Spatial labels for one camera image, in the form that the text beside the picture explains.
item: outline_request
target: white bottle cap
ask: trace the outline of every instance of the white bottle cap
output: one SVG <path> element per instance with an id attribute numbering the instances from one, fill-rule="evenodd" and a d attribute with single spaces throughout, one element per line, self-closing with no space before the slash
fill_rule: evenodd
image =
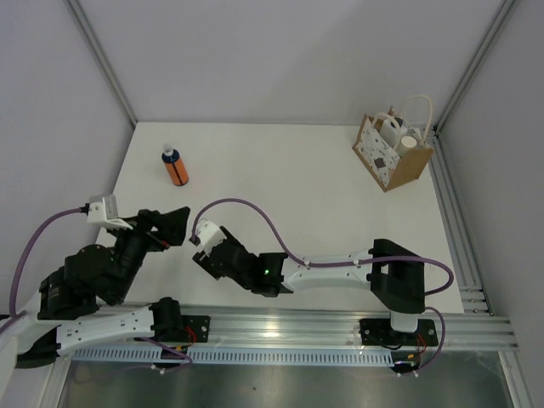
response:
<path id="1" fill-rule="evenodd" d="M 399 156 L 402 157 L 416 146 L 417 140 L 411 136 L 403 136 L 400 139 L 399 145 L 397 146 L 397 153 L 399 153 Z"/>
<path id="2" fill-rule="evenodd" d="M 163 146 L 163 153 L 164 153 L 164 156 L 171 156 L 173 155 L 173 148 L 170 144 L 168 143 L 165 143 Z"/>

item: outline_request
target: gray floor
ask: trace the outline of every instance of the gray floor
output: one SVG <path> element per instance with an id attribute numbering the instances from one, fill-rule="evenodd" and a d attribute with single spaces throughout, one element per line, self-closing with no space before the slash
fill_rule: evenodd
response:
<path id="1" fill-rule="evenodd" d="M 126 367 L 74 363 L 84 380 Z M 148 369 L 120 372 L 103 381 L 68 381 L 59 407 L 512 407 L 495 353 L 444 353 L 419 378 L 389 369 L 194 365 L 160 376 Z"/>

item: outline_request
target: white bag handle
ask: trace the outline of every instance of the white bag handle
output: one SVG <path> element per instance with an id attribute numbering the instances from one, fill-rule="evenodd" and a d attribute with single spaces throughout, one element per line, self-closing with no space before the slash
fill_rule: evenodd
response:
<path id="1" fill-rule="evenodd" d="M 376 125 L 376 121 L 378 119 L 389 119 L 391 121 L 391 123 L 397 128 L 397 134 L 399 135 L 399 137 L 397 138 L 397 143 L 395 143 L 395 145 L 393 146 L 393 149 L 396 151 L 397 147 L 399 146 L 399 143 L 400 143 L 400 137 L 402 136 L 402 133 L 400 131 L 399 123 L 391 115 L 389 115 L 389 114 L 387 114 L 385 112 L 379 112 L 374 116 L 374 120 L 372 121 L 371 125 L 372 125 L 373 128 L 374 128 L 374 125 Z"/>
<path id="2" fill-rule="evenodd" d="M 402 112 L 404 111 L 406 104 L 414 99 L 425 99 L 428 102 L 428 121 L 427 126 L 425 127 L 425 134 L 422 136 L 423 141 L 427 140 L 428 130 L 431 127 L 431 121 L 433 120 L 433 101 L 427 95 L 414 95 L 404 101 L 400 107 L 399 116 L 402 117 Z"/>

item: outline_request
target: white table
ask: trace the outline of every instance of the white table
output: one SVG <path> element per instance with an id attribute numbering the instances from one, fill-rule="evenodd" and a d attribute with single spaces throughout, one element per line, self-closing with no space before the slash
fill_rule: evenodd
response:
<path id="1" fill-rule="evenodd" d="M 260 206 L 300 256 L 355 252 L 387 238 L 453 268 L 428 169 L 419 180 L 383 193 L 351 150 L 357 131 L 346 126 L 140 122 L 114 190 L 119 214 L 188 206 L 188 238 L 202 207 L 239 197 Z M 161 160 L 164 143 L 179 150 L 190 178 L 186 186 L 170 181 Z M 268 225 L 249 207 L 222 204 L 205 217 L 224 225 L 250 252 L 281 251 Z M 114 240 L 102 230 L 97 242 L 109 246 Z M 352 288 L 278 298 L 254 295 L 230 279 L 214 280 L 192 261 L 195 251 L 186 241 L 148 254 L 126 301 L 170 296 L 191 305 L 386 310 L 370 292 Z M 446 278 L 442 269 L 426 266 L 427 290 Z M 426 302 L 444 313 L 463 312 L 456 282 Z"/>

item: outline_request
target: brown paper bag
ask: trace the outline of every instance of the brown paper bag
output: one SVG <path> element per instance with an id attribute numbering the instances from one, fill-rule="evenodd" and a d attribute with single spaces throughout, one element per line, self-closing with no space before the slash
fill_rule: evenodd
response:
<path id="1" fill-rule="evenodd" d="M 363 162 L 372 177 L 380 185 L 383 191 L 390 191 L 403 184 L 419 179 L 423 169 L 431 159 L 434 149 L 427 143 L 428 129 L 432 120 L 432 102 L 424 95 L 416 95 L 406 100 L 425 98 L 429 102 L 429 120 L 425 128 L 425 134 L 417 141 L 417 147 L 400 157 L 393 147 L 382 139 L 379 131 L 382 129 L 383 119 L 389 119 L 400 131 L 398 123 L 394 120 L 394 111 L 388 114 L 379 113 L 376 117 L 365 115 L 360 125 L 357 141 L 353 145 L 353 151 Z M 400 109 L 400 116 L 406 102 Z"/>

